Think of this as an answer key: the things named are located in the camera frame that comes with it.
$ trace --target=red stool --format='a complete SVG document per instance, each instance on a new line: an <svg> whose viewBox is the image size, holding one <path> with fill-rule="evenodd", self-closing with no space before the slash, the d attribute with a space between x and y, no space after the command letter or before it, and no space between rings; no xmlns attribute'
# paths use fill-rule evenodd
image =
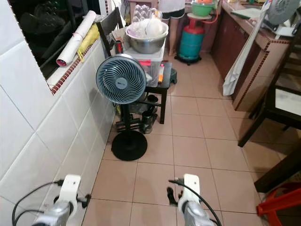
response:
<svg viewBox="0 0 301 226"><path fill-rule="evenodd" d="M283 195L275 197L278 189L285 188ZM287 183L276 188L267 197L267 200L257 206L257 215L266 214L270 226L282 226L276 211L287 209L301 204L301 183Z"/></svg>

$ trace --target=fan base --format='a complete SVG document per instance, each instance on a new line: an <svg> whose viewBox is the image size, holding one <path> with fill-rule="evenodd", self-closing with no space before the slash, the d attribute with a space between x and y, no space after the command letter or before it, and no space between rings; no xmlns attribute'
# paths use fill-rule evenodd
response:
<svg viewBox="0 0 301 226"><path fill-rule="evenodd" d="M120 160L132 161L141 158L147 149L145 136L134 130L119 133L112 142L112 152Z"/></svg>

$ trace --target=stainless steel bowl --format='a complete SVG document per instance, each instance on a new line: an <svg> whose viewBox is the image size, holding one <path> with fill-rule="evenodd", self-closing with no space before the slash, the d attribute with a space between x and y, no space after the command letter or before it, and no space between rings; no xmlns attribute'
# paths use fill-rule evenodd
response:
<svg viewBox="0 0 301 226"><path fill-rule="evenodd" d="M162 48L165 41L165 37L168 34L168 26L163 22L162 24L164 25L165 32L159 37L154 39L135 38L129 35L126 31L130 45L133 47L133 49L139 53L145 53L145 54L158 52Z"/></svg>

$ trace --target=blue fan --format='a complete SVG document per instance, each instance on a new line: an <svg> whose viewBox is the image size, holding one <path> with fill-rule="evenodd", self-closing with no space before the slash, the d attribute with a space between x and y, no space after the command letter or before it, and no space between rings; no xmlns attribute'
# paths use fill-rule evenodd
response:
<svg viewBox="0 0 301 226"><path fill-rule="evenodd" d="M99 91L110 101L121 105L125 130L113 140L111 150L124 161L139 159L147 149L144 135L132 130L128 104L136 101L146 87L146 77L138 61L126 54L117 54L102 62L96 73Z"/></svg>

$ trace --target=white shirt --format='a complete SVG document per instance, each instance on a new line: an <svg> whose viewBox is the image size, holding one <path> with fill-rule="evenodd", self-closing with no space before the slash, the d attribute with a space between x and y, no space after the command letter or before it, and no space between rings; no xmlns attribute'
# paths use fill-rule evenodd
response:
<svg viewBox="0 0 301 226"><path fill-rule="evenodd" d="M185 0L159 0L159 10L162 13L175 12L185 8Z"/></svg>

